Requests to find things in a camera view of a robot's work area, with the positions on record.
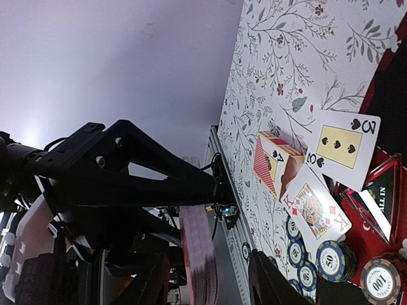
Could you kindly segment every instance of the floral tablecloth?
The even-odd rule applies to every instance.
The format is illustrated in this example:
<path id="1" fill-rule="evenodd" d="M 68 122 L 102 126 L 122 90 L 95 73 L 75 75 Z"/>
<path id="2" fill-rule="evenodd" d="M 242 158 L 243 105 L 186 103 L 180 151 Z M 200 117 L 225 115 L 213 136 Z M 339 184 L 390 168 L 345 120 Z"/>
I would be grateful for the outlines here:
<path id="1" fill-rule="evenodd" d="M 317 108 L 358 112 L 406 10 L 404 0 L 245 0 L 218 135 L 256 247 L 287 279 L 297 279 L 287 214 L 253 173 L 256 133 L 304 153 Z"/>

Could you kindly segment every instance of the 50 poker chip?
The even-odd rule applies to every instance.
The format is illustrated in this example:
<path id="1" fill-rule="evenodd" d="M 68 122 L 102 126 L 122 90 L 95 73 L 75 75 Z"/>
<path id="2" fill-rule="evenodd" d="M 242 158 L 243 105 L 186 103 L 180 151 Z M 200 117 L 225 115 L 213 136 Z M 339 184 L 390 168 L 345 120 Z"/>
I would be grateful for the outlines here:
<path id="1" fill-rule="evenodd" d="M 305 291 L 313 291 L 317 288 L 317 269 L 311 262 L 305 262 L 298 270 L 300 285 Z"/>
<path id="2" fill-rule="evenodd" d="M 333 240 L 322 243 L 317 252 L 319 274 L 335 283 L 351 279 L 357 269 L 357 261 L 351 251 L 345 244 Z"/>
<path id="3" fill-rule="evenodd" d="M 295 268 L 304 266 L 307 259 L 307 250 L 302 240 L 292 241 L 288 246 L 288 258 L 290 264 Z"/>
<path id="4" fill-rule="evenodd" d="M 286 231 L 287 231 L 288 238 L 291 241 L 296 241 L 296 240 L 301 239 L 300 230 L 298 229 L 297 225 L 295 224 L 294 219 L 292 219 L 290 215 L 288 215 L 288 217 L 287 217 Z"/>

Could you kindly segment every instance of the poker chip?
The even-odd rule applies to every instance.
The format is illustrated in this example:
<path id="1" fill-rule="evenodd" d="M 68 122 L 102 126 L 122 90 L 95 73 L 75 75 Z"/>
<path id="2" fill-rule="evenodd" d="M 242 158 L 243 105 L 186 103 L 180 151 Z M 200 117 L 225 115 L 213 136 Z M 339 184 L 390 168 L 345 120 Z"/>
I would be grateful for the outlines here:
<path id="1" fill-rule="evenodd" d="M 355 252 L 345 243 L 325 241 L 318 248 L 317 269 L 327 281 L 334 283 L 349 281 L 357 271 Z"/>
<path id="2" fill-rule="evenodd" d="M 304 296 L 304 298 L 311 304 L 315 304 L 315 301 L 313 298 L 311 298 L 309 295 Z"/>
<path id="3" fill-rule="evenodd" d="M 302 267 L 307 260 L 307 255 L 308 253 L 302 240 L 290 242 L 288 246 L 288 259 L 293 267 Z"/>
<path id="4" fill-rule="evenodd" d="M 296 280 L 289 280 L 288 282 L 291 284 L 291 286 L 294 287 L 294 289 L 295 289 L 300 295 L 303 295 L 303 289 L 302 289 L 300 283 L 298 283 L 298 281 L 296 281 Z"/>
<path id="5" fill-rule="evenodd" d="M 298 270 L 300 285 L 305 291 L 313 291 L 317 288 L 317 268 L 314 264 L 306 261 L 304 266 Z"/>
<path id="6" fill-rule="evenodd" d="M 402 286 L 401 290 L 405 291 L 407 289 L 407 261 L 406 259 L 398 254 L 397 252 L 386 252 L 382 255 L 383 257 L 389 258 L 394 262 L 401 273 Z"/>
<path id="7" fill-rule="evenodd" d="M 242 254 L 243 254 L 243 258 L 247 262 L 249 262 L 250 253 L 251 253 L 250 245 L 247 242 L 244 242 L 242 245 Z"/>
<path id="8" fill-rule="evenodd" d="M 402 286 L 402 273 L 388 255 L 374 258 L 363 267 L 361 288 L 365 298 L 372 304 L 392 304 L 399 297 Z"/>
<path id="9" fill-rule="evenodd" d="M 279 265 L 277 265 L 277 261 L 274 259 L 274 257 L 269 256 L 268 259 L 270 260 L 270 262 L 272 262 L 274 267 L 276 267 L 277 269 L 279 268 Z"/>
<path id="10" fill-rule="evenodd" d="M 298 229 L 297 225 L 295 224 L 294 219 L 292 219 L 290 215 L 288 215 L 288 217 L 287 217 L 286 231 L 287 231 L 287 236 L 291 241 L 297 241 L 297 240 L 301 239 L 300 230 Z"/>

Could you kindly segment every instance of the stack of cards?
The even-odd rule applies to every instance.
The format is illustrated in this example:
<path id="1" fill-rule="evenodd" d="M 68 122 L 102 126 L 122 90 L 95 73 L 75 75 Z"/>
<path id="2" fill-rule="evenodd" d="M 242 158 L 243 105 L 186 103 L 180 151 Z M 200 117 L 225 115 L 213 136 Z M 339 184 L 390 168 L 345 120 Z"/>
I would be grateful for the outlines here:
<path id="1" fill-rule="evenodd" d="M 206 209 L 180 207 L 181 232 L 191 304 L 215 305 L 217 268 Z"/>

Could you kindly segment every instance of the wall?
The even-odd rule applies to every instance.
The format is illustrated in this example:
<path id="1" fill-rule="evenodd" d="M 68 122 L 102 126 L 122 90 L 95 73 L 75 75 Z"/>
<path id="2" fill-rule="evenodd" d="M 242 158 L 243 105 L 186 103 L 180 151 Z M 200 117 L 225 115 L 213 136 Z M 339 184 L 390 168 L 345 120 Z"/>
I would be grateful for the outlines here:
<path id="1" fill-rule="evenodd" d="M 130 119 L 203 158 L 219 121 L 242 0 L 2 1 L 0 130 L 42 148 Z"/>

